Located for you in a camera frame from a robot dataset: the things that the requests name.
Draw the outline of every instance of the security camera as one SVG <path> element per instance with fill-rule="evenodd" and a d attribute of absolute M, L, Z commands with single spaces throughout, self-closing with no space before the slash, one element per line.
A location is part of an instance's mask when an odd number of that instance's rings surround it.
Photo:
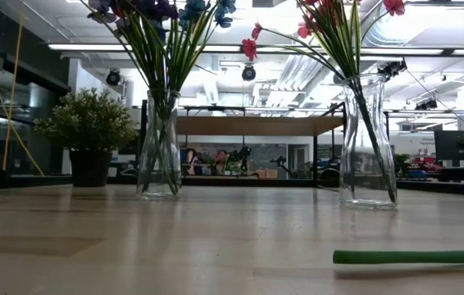
<path fill-rule="evenodd" d="M 111 69 L 107 76 L 107 83 L 111 86 L 119 86 L 121 84 L 121 74 L 119 69 Z"/>
<path fill-rule="evenodd" d="M 254 70 L 253 65 L 246 65 L 243 69 L 243 73 L 241 74 L 243 77 L 243 81 L 252 81 L 256 79 L 256 71 Z"/>

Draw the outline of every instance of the wooden tabletop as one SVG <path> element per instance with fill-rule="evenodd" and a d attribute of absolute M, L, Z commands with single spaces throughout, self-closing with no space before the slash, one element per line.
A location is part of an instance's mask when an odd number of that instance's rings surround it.
<path fill-rule="evenodd" d="M 334 265 L 335 249 L 462 250 L 464 196 L 400 191 L 396 211 L 313 188 L 0 191 L 0 295 L 449 295 L 464 265 Z"/>
<path fill-rule="evenodd" d="M 179 116 L 179 135 L 314 136 L 343 124 L 338 117 L 261 118 L 254 116 Z"/>

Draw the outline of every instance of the ceiling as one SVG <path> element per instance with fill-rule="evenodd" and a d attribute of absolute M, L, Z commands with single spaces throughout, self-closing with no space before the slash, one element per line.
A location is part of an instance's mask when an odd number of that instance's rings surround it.
<path fill-rule="evenodd" d="M 233 14 L 232 28 L 216 31 L 209 44 L 240 44 L 243 39 L 249 37 L 256 21 L 285 34 L 291 34 L 297 29 L 300 12 L 293 0 L 283 1 L 270 8 L 258 7 L 260 1 L 236 0 L 238 10 Z M 77 0 L 24 2 L 25 26 L 49 43 L 116 43 L 103 25 L 86 18 L 89 10 Z M 21 4 L 17 1 L 0 0 L 0 10 L 14 19 L 18 18 L 20 7 Z M 367 13 L 383 9 L 380 0 L 363 0 L 360 14 L 365 16 Z M 367 20 L 365 17 L 362 19 L 364 22 L 371 22 L 371 17 Z M 373 30 L 372 34 L 378 45 L 393 40 L 394 44 L 402 46 L 463 48 L 464 7 L 407 5 L 405 16 L 385 17 L 379 32 Z M 258 44 L 277 43 L 289 41 L 268 32 L 262 32 L 258 40 Z M 117 67 L 121 68 L 121 73 L 126 79 L 143 83 L 138 71 L 124 53 L 89 53 L 73 57 L 81 58 L 83 65 L 97 72 L 99 76 L 105 75 L 110 68 Z M 372 71 L 385 62 L 371 61 L 368 62 L 367 68 Z M 215 75 L 195 69 L 184 84 L 182 96 L 202 98 L 200 102 L 205 104 L 208 102 L 209 92 L 213 91 L 219 93 L 218 104 L 242 105 L 246 95 L 251 98 L 250 102 L 256 102 L 259 106 L 263 99 L 256 99 L 256 95 L 265 95 L 265 99 L 268 97 L 271 102 L 277 102 L 273 107 L 286 107 L 296 103 L 300 107 L 327 107 L 332 100 L 340 99 L 338 94 L 342 89 L 334 84 L 332 75 L 321 70 L 320 66 L 312 65 L 312 61 L 306 57 L 260 55 L 254 63 L 257 78 L 252 82 L 244 82 L 241 79 L 245 63 L 248 63 L 248 59 L 243 54 L 203 53 L 198 65 L 212 70 Z M 403 72 L 385 86 L 385 108 L 412 110 L 416 102 L 429 97 L 425 89 L 436 93 L 446 106 L 457 107 L 457 89 L 464 86 L 464 58 L 409 57 L 406 58 L 406 63 L 410 74 Z M 288 91 L 295 92 L 295 95 L 289 98 L 289 94 L 286 93 Z M 238 98 L 237 95 L 233 95 L 234 93 L 242 93 L 243 99 L 241 96 Z"/>

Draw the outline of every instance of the wooden shelf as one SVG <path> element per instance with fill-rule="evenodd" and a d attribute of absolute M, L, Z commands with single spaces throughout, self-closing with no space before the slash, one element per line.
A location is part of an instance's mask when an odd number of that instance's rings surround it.
<path fill-rule="evenodd" d="M 343 124 L 338 117 L 261 118 L 179 116 L 179 135 L 315 136 Z"/>

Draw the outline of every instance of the red flower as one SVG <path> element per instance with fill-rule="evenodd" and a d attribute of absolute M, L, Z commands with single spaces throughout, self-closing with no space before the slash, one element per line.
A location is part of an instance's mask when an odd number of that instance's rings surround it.
<path fill-rule="evenodd" d="M 256 41 L 251 39 L 243 40 L 243 52 L 245 52 L 249 61 L 254 61 L 254 58 L 257 58 Z"/>
<path fill-rule="evenodd" d="M 301 21 L 299 24 L 298 35 L 299 37 L 305 39 L 308 36 L 312 36 L 311 30 L 307 27 L 307 24 L 304 21 Z"/>
<path fill-rule="evenodd" d="M 259 25 L 259 23 L 256 23 L 256 27 L 252 30 L 252 38 L 254 40 L 257 40 L 257 37 L 259 37 L 259 33 L 263 30 L 263 27 Z"/>
<path fill-rule="evenodd" d="M 383 4 L 391 16 L 394 16 L 394 13 L 399 16 L 405 14 L 405 5 L 403 4 L 403 0 L 384 0 Z"/>

